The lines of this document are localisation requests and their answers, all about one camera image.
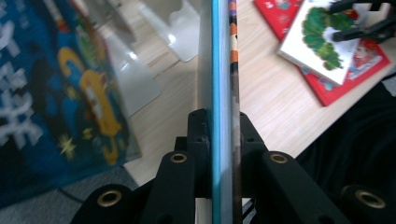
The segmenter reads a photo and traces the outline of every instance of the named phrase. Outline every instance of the yellow star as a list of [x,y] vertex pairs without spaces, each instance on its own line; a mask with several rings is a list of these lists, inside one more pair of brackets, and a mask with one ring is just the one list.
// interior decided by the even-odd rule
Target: yellow star
[[67,93],[67,96],[70,97],[73,100],[76,100],[78,98],[78,94],[77,94],[76,90],[73,87],[68,87],[66,89],[66,93]]
[[82,138],[83,139],[87,139],[87,140],[91,139],[92,138],[92,131],[93,131],[92,128],[84,129],[84,131],[82,131],[82,133],[84,134],[84,136]]
[[59,139],[60,145],[59,147],[62,149],[61,155],[66,154],[66,158],[70,161],[73,159],[75,155],[75,148],[76,146],[73,145],[73,138],[69,138],[67,134],[62,135],[61,138]]

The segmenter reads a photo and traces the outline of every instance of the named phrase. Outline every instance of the book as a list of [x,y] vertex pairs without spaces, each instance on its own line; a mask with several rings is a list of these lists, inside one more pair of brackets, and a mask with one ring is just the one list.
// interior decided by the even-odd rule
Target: book
[[0,8],[0,208],[139,157],[104,40],[72,1]]
[[[255,5],[274,31],[276,37],[281,41],[286,36],[302,2],[302,0],[255,0]],[[327,106],[332,104],[389,64],[388,57],[374,41],[361,40],[360,45],[361,47],[358,47],[355,54],[360,53],[361,56],[354,57],[354,61],[356,61],[354,64],[357,66],[352,66],[349,69],[355,72],[349,71],[348,73],[350,75],[346,75],[346,80],[341,86],[334,86],[331,82],[310,73],[309,70],[299,67],[300,72],[304,75],[304,79],[322,105]],[[366,55],[376,56],[363,57],[365,55],[364,52],[369,52]]]
[[348,11],[329,14],[330,5],[331,1],[303,1],[278,54],[334,85],[341,85],[359,39],[334,42],[332,34],[358,26],[368,12],[354,6]]

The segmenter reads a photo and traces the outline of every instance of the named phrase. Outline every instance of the black cable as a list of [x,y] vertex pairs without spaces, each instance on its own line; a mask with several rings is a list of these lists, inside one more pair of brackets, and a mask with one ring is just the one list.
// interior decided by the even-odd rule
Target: black cable
[[76,196],[70,194],[69,192],[67,192],[67,191],[64,190],[64,189],[58,189],[58,191],[59,191],[63,196],[65,196],[66,198],[68,198],[68,199],[70,199],[70,200],[75,201],[76,203],[84,203],[84,200],[81,200],[80,198],[78,198],[78,197],[76,197]]

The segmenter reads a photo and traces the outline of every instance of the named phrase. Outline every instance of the black fabric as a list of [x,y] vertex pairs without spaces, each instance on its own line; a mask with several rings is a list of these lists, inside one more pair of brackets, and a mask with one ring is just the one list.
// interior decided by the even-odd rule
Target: black fabric
[[335,199],[359,184],[396,202],[396,98],[377,84],[296,160]]

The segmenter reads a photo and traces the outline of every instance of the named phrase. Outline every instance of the blue book cover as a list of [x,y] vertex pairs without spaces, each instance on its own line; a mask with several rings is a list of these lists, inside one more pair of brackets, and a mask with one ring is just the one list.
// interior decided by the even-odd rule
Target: blue book cover
[[66,0],[0,0],[0,207],[139,151],[103,40]]

